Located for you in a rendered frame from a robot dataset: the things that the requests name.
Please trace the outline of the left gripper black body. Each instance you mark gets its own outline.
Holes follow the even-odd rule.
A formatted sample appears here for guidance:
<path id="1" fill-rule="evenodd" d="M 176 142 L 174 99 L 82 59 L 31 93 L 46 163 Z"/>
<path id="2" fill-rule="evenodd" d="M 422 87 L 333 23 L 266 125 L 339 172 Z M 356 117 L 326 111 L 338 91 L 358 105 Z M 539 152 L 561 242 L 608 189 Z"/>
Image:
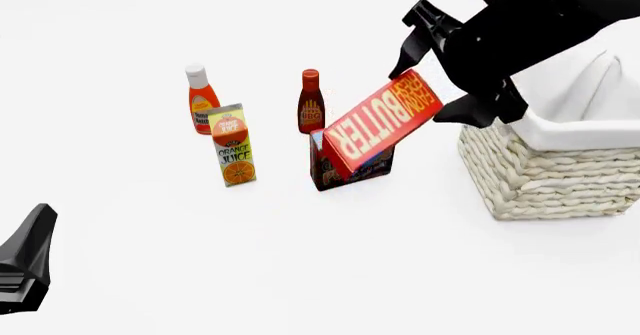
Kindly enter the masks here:
<path id="1" fill-rule="evenodd" d="M 48 262 L 37 261 L 33 268 L 0 262 L 0 315 L 37 311 L 49 286 Z"/>

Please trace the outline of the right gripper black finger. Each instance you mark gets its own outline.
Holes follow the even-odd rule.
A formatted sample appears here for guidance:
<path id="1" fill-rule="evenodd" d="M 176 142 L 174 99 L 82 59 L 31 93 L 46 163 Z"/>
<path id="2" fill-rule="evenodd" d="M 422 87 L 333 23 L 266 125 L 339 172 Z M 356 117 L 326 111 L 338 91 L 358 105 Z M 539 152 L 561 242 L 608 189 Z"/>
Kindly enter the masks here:
<path id="1" fill-rule="evenodd" d="M 498 118 L 496 112 L 471 94 L 447 103 L 434 116 L 436 123 L 455 123 L 478 129 L 490 127 Z"/>
<path id="2" fill-rule="evenodd" d="M 415 67 L 432 49 L 431 34 L 426 30 L 413 30 L 402 43 L 397 64 L 389 74 L 389 79 L 397 79 Z"/>

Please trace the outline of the ketchup bottle with white cap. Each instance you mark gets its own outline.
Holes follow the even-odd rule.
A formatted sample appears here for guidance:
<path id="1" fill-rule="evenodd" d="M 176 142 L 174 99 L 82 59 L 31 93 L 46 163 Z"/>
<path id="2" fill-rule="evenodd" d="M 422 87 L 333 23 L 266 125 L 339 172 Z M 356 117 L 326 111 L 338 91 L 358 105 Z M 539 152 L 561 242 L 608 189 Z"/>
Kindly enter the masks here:
<path id="1" fill-rule="evenodd" d="M 194 128 L 201 135 L 210 135 L 207 112 L 220 107 L 215 91 L 209 84 L 205 67 L 201 64 L 191 64 L 185 68 L 189 82 L 189 106 Z"/>

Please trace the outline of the dark red BBQ sauce bottle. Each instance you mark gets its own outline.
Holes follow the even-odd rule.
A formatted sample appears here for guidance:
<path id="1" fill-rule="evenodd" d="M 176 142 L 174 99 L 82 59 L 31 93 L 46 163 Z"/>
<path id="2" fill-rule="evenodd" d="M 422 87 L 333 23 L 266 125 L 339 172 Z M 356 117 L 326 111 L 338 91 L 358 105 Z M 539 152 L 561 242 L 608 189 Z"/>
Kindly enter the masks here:
<path id="1" fill-rule="evenodd" d="M 325 127 L 325 105 L 317 70 L 308 69 L 302 72 L 302 90 L 297 116 L 300 133 L 309 134 Z"/>

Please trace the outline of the dark printed food box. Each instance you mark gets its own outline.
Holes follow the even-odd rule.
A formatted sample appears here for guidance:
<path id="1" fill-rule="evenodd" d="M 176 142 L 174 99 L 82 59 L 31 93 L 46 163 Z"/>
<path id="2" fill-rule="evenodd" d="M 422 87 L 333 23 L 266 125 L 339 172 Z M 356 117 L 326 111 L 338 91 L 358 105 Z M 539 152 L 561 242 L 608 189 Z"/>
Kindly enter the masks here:
<path id="1" fill-rule="evenodd" d="M 309 134 L 310 175 L 317 190 L 330 190 L 358 181 L 388 175 L 391 172 L 395 153 L 394 147 L 382 151 L 349 178 L 342 178 L 322 149 L 323 132 L 324 130 L 320 129 L 314 130 Z"/>

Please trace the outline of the pale woven wicker basket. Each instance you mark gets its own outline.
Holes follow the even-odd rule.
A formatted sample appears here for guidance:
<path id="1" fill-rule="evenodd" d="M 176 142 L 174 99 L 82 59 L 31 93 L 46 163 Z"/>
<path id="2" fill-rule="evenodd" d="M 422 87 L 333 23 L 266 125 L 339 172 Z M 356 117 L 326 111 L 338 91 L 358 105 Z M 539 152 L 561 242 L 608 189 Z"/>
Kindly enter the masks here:
<path id="1" fill-rule="evenodd" d="M 640 200 L 640 148 L 536 151 L 494 124 L 463 126 L 458 151 L 496 220 L 616 216 Z"/>

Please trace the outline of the white cloth basket liner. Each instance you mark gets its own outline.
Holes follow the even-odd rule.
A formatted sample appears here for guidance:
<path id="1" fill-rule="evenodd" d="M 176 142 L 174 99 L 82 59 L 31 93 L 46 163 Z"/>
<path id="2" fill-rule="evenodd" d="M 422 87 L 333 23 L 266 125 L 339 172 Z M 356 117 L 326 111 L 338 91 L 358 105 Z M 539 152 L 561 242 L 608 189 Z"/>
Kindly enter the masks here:
<path id="1" fill-rule="evenodd" d="M 515 76 L 529 109 L 512 130 L 536 151 L 640 148 L 640 57 L 562 55 Z"/>

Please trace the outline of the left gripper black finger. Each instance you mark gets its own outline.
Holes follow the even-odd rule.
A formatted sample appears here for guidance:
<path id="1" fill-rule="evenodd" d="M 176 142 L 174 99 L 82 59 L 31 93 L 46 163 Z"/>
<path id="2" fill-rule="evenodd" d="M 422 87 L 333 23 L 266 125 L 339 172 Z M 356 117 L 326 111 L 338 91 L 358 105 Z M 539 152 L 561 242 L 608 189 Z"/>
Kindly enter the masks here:
<path id="1" fill-rule="evenodd" d="M 21 273 L 27 279 L 50 283 L 49 251 L 57 217 L 50 205 L 37 205 L 0 245 L 0 272 Z"/>

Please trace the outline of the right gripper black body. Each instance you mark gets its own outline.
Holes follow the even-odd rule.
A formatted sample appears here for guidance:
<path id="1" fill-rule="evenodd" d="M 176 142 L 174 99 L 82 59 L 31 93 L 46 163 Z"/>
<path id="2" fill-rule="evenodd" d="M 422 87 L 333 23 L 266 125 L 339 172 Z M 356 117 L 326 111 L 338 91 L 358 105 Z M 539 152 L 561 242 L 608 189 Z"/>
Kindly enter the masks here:
<path id="1" fill-rule="evenodd" d="M 413 30 L 426 30 L 431 34 L 433 49 L 430 52 L 434 52 L 448 79 L 493 109 L 498 115 L 496 119 L 509 124 L 524 117 L 528 103 L 509 76 L 489 75 L 486 73 L 488 66 L 471 64 L 474 57 L 469 50 L 464 49 L 456 55 L 448 48 L 453 44 L 454 36 L 462 30 L 462 22 L 427 0 L 418 1 L 402 22 Z"/>

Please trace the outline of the red butter box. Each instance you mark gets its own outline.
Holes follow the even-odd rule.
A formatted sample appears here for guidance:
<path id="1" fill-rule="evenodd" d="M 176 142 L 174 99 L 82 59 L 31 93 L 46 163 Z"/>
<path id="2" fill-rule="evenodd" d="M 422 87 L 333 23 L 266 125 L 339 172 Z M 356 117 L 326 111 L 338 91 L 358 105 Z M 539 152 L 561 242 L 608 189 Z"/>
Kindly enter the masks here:
<path id="1" fill-rule="evenodd" d="M 415 70 L 384 85 L 323 131 L 322 148 L 342 178 L 431 120 L 443 103 Z"/>

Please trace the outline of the orange juice carton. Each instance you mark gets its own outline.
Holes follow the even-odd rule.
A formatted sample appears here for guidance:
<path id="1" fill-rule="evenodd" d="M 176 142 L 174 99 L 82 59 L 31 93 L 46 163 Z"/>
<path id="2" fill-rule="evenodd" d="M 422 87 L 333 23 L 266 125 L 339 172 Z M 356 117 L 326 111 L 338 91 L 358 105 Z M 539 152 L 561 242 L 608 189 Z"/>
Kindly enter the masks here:
<path id="1" fill-rule="evenodd" d="M 207 112 L 225 187 L 256 180 L 252 146 L 241 103 Z"/>

